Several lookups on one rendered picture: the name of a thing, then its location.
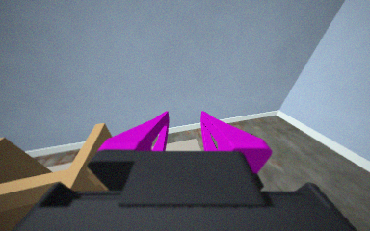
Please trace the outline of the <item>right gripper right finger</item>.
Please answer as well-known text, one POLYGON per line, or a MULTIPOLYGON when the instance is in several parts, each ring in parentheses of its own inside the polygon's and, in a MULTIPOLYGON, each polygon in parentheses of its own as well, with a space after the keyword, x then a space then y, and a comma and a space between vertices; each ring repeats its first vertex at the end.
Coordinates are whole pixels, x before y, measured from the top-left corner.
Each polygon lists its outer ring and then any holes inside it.
POLYGON ((242 152, 253 173, 258 173, 272 155, 272 150, 264 140, 224 123, 205 111, 201 112, 200 124, 204 151, 242 152))

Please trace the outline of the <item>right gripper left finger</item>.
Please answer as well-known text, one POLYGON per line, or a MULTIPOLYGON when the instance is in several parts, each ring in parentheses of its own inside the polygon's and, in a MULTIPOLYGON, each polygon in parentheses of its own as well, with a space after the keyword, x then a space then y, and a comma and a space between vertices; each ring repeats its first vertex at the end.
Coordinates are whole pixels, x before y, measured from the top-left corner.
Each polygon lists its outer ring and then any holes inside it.
POLYGON ((169 122, 169 112, 164 112, 148 122, 111 137, 98 150, 135 149, 137 151, 166 151, 169 122), (161 132, 159 133, 160 130, 161 132), (152 143, 157 136, 158 140, 153 149, 151 149, 152 143))

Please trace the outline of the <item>tan wooden board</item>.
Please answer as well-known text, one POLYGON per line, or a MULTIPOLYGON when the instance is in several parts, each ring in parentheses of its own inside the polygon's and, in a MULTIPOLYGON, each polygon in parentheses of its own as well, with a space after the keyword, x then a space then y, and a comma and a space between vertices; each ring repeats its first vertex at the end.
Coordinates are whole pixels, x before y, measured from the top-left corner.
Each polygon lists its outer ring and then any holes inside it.
MULTIPOLYGON (((0 184, 51 173, 6 138, 0 138, 0 184)), ((12 231, 36 203, 0 212, 0 231, 12 231)))
POLYGON ((112 137, 105 123, 96 124, 67 170, 61 183, 73 191, 108 191, 95 185, 89 178, 87 164, 101 145, 112 137))

